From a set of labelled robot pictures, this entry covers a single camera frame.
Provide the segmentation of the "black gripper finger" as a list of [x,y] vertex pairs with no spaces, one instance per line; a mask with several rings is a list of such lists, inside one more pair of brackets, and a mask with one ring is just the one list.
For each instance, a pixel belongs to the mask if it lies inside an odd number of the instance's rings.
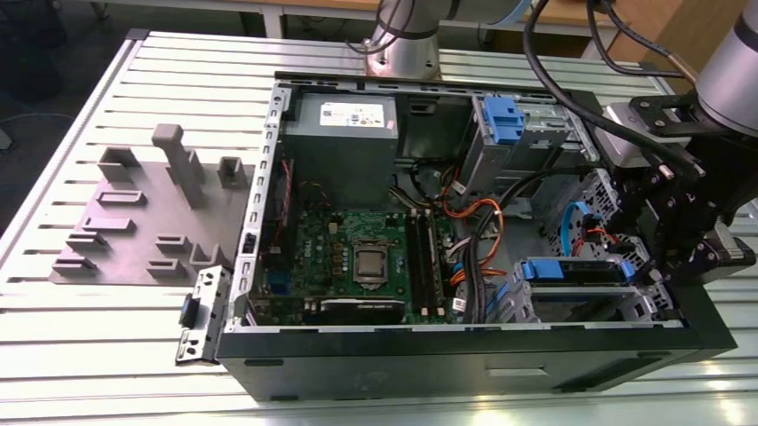
[[650,265],[663,281],[671,279],[671,269],[679,263],[680,244],[676,241],[679,201],[675,190],[679,181],[667,166],[650,167],[643,179],[643,230],[648,247]]
[[679,261],[674,273],[675,284],[704,284],[719,266],[718,251],[707,233],[718,218],[718,189],[714,177],[700,177],[678,187],[675,237]]

